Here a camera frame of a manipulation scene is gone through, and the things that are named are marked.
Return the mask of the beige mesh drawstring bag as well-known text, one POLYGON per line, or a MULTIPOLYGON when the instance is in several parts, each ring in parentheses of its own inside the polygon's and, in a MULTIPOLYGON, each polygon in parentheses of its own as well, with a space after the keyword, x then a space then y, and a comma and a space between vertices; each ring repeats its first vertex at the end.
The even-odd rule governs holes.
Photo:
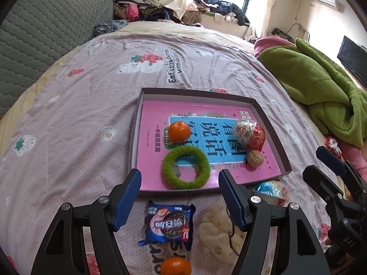
POLYGON ((235 264, 246 234, 234 225, 221 197, 205 213, 199 226, 199 237, 217 259, 227 264, 235 264))

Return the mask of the brown walnut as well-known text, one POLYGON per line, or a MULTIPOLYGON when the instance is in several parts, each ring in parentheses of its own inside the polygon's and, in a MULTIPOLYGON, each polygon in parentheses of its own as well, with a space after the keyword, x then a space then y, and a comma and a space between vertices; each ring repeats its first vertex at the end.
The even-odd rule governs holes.
POLYGON ((260 151, 252 150, 247 154, 247 163, 252 168, 258 168, 264 162, 264 156, 260 151))

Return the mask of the blue cookie packet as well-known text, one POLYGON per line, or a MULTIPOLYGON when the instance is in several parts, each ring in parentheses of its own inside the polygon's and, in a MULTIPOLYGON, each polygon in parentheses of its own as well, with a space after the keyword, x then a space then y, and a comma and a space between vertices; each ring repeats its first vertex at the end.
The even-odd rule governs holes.
POLYGON ((182 242, 187 251, 193 243, 193 215, 196 207, 191 204, 167 205, 149 201, 145 220, 145 239, 139 246, 153 243, 182 242))

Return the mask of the orange tangerine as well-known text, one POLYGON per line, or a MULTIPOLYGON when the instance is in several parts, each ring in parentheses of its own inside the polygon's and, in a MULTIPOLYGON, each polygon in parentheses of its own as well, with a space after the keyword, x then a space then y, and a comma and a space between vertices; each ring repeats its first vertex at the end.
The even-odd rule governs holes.
POLYGON ((191 275, 192 267, 187 259, 175 256, 161 265, 161 275, 191 275))
POLYGON ((167 134, 172 143, 185 143, 191 136, 191 129, 187 123, 176 121, 169 125, 167 134))

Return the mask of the red candy wrapper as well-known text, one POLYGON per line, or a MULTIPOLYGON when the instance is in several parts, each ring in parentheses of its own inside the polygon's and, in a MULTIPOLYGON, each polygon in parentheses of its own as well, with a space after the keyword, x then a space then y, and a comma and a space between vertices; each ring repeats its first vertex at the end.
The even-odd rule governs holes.
POLYGON ((334 137, 328 136, 324 140, 325 147, 332 152, 338 159, 342 159, 342 151, 334 137))

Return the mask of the green fleece blanket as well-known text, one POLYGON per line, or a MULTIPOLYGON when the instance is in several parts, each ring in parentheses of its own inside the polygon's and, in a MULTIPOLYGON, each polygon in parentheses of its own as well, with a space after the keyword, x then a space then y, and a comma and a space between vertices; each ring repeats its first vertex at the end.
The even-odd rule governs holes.
POLYGON ((256 44, 255 51, 288 95, 308 108, 321 133, 334 134, 358 149, 364 147, 366 91, 341 66, 300 38, 292 45, 256 44))

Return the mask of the pink blue book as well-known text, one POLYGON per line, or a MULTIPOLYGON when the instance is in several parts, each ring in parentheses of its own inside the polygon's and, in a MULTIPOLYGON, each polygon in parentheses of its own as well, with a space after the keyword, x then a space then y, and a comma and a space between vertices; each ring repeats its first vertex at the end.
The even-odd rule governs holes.
POLYGON ((283 174, 278 153, 271 136, 266 137, 262 154, 264 162, 256 169, 246 163, 249 153, 233 136, 235 121, 246 119, 264 122, 252 104, 239 106, 202 104, 198 102, 153 101, 142 103, 139 125, 139 140, 136 144, 136 168, 142 174, 141 190, 146 192, 169 191, 171 188, 162 174, 162 162, 174 148, 167 135, 171 123, 183 121, 191 129, 186 145, 195 146, 204 152, 210 163, 211 175, 205 189, 218 188, 218 174, 230 170, 239 184, 261 182, 283 174))

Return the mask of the shallow cardboard box tray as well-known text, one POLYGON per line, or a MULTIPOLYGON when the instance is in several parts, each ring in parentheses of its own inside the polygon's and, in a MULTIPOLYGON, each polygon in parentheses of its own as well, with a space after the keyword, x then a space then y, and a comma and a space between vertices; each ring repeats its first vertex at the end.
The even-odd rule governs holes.
POLYGON ((216 193, 218 174, 227 169, 238 184, 258 184, 291 172, 286 152, 255 99, 209 91, 143 88, 133 122, 130 168, 141 172, 144 197, 216 193), (248 151, 233 136, 240 119, 257 122, 265 131, 264 162, 256 169, 246 164, 248 151), (164 179, 162 163, 176 146, 169 141, 171 123, 183 121, 191 129, 186 145, 200 148, 210 163, 210 177, 200 189, 178 190, 164 179))

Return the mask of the black television screen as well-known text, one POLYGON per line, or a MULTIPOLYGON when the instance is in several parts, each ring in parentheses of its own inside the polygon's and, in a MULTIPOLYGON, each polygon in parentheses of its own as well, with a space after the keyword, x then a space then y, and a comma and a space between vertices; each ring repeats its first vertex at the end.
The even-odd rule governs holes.
POLYGON ((337 58, 359 82, 366 87, 367 81, 367 52, 366 48, 356 44, 344 36, 337 58))

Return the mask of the pink strawberry bed sheet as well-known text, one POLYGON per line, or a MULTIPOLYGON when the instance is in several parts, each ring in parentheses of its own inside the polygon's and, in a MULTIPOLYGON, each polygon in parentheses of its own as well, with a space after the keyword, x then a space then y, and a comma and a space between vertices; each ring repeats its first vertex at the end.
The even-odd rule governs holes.
MULTIPOLYGON (((308 165, 315 165, 350 201, 349 189, 317 158, 316 150, 325 146, 328 136, 337 140, 341 151, 360 149, 334 134, 321 133, 308 108, 288 95, 254 53, 194 35, 158 33, 153 24, 142 33, 132 24, 76 48, 46 82, 20 115, 1 157, 1 254, 11 272, 32 274, 39 247, 62 204, 92 204, 136 169, 129 167, 132 130, 143 88, 255 99, 292 168, 272 180, 287 189, 287 201, 281 207, 299 204, 324 255, 331 247, 326 202, 303 180, 302 173, 308 165)), ((176 144, 165 156, 162 172, 167 184, 178 190, 200 189, 211 174, 204 152, 185 143, 176 144)), ((254 195, 260 183, 243 186, 254 195)), ((144 197, 138 192, 126 224, 114 234, 128 274, 161 274, 162 263, 175 256, 190 262, 191 274, 233 274, 234 264, 217 259, 199 237, 205 213, 221 197, 220 188, 207 194, 168 197, 144 197), (150 200, 196 207, 190 251, 182 242, 138 245, 145 239, 150 200)), ((100 274, 88 227, 83 236, 89 274, 100 274)))

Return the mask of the pink pillow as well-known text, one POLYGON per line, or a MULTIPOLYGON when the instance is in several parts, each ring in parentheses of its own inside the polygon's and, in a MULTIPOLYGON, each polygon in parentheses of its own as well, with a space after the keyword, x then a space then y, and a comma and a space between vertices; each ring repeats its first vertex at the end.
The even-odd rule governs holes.
POLYGON ((261 37, 254 43, 254 56, 258 57, 263 51, 275 46, 294 46, 292 42, 280 37, 261 37))

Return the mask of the clothes on window sill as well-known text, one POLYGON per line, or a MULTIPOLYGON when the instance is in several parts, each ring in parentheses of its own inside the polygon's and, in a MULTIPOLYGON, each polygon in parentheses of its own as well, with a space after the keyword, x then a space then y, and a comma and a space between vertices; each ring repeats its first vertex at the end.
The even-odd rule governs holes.
POLYGON ((236 4, 221 0, 187 0, 187 11, 198 11, 209 16, 221 15, 224 20, 236 21, 239 26, 250 26, 249 19, 236 4))

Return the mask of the grey quilted headboard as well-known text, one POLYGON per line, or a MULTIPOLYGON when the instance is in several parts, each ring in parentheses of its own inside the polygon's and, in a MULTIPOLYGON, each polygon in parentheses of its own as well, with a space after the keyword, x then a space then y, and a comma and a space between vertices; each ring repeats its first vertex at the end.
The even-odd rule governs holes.
POLYGON ((1 114, 113 18, 113 0, 17 0, 1 24, 1 114))

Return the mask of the pile of clothes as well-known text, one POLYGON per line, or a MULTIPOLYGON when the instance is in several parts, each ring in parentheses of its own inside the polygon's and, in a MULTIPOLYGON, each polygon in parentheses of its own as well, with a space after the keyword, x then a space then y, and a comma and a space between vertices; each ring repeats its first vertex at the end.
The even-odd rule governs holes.
POLYGON ((127 22, 137 21, 172 21, 182 24, 173 10, 162 6, 159 0, 114 0, 113 14, 116 19, 127 22))

